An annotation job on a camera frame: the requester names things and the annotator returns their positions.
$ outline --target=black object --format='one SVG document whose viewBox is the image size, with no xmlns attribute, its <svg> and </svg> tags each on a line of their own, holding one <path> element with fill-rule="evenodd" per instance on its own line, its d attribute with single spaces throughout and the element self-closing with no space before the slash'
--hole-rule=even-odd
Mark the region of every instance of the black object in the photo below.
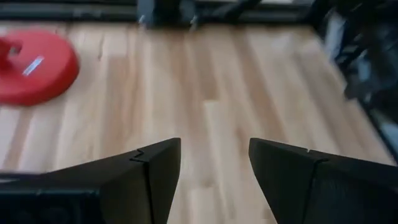
<svg viewBox="0 0 398 224">
<path fill-rule="evenodd" d="M 166 224 L 180 140 L 45 174 L 0 175 L 0 223 Z"/>
<path fill-rule="evenodd" d="M 326 26 L 338 28 L 326 32 L 325 45 L 346 79 L 345 97 L 356 99 L 384 144 L 398 161 L 398 1 L 334 0 Z M 314 27 L 322 34 L 325 24 Z"/>
<path fill-rule="evenodd" d="M 194 0 L 138 0 L 139 22 L 146 26 L 190 26 L 195 20 Z"/>
<path fill-rule="evenodd" d="M 278 224 L 398 223 L 398 168 L 251 139 L 249 157 Z"/>
</svg>

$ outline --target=wooden floor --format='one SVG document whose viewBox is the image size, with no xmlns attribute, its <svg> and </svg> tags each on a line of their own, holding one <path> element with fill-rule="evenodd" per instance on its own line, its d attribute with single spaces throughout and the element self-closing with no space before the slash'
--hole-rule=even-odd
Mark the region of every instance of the wooden floor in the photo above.
<svg viewBox="0 0 398 224">
<path fill-rule="evenodd" d="M 49 171 L 171 137 L 182 168 L 169 223 L 274 223 L 248 159 L 250 137 L 392 164 L 306 28 L 126 24 L 39 26 L 68 37 L 81 72 L 62 96 L 0 107 L 0 164 Z"/>
</svg>

